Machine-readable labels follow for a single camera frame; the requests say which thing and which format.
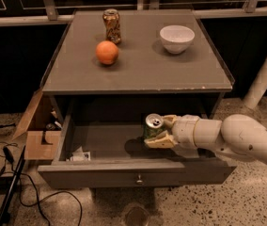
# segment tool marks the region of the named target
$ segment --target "speckled floor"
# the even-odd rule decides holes
[[[254,109],[243,106],[240,99],[224,99],[216,119],[224,119],[242,113],[267,127],[267,97]],[[0,115],[0,123],[18,122],[20,114]],[[14,127],[0,129],[0,141],[9,142]],[[17,154],[24,145],[25,137],[18,141]],[[26,162],[24,172],[30,174],[37,184],[40,198],[56,192],[48,187],[36,171],[38,162]],[[133,208],[144,210],[150,226],[167,225],[267,225],[267,166],[260,162],[236,162],[236,170],[222,185],[181,186],[163,188],[99,188],[90,190],[69,190],[83,207],[81,225],[125,225],[126,216]],[[4,165],[0,157],[0,169]],[[30,182],[22,177],[24,203],[35,202],[35,192]],[[6,190],[0,189],[0,206]],[[19,202],[19,193],[11,201],[8,225],[47,225],[38,207],[24,207]],[[77,225],[80,208],[78,202],[68,193],[58,194],[41,204],[51,225]]]

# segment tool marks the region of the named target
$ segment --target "orange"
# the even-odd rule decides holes
[[[111,41],[102,41],[96,47],[96,57],[102,64],[111,65],[118,58],[118,48]]]

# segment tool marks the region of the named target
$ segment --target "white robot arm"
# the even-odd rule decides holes
[[[207,149],[240,161],[259,160],[267,165],[267,129],[250,117],[236,114],[224,121],[191,115],[162,118],[166,130],[157,137],[145,139],[152,148],[155,145],[162,148],[162,143],[167,147],[180,144],[184,148]]]

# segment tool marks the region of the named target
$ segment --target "soda can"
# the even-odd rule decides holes
[[[164,129],[164,119],[158,114],[149,114],[145,118],[144,139],[156,137]]]
[[[106,40],[114,44],[121,42],[120,17],[116,9],[110,8],[104,11],[103,21],[106,27]]]

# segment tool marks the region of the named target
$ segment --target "drawer knob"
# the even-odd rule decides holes
[[[138,175],[137,175],[136,183],[137,183],[138,185],[143,185],[143,184],[144,184],[144,182],[143,182],[143,180],[142,180],[142,176],[141,176],[141,174],[138,174]]]

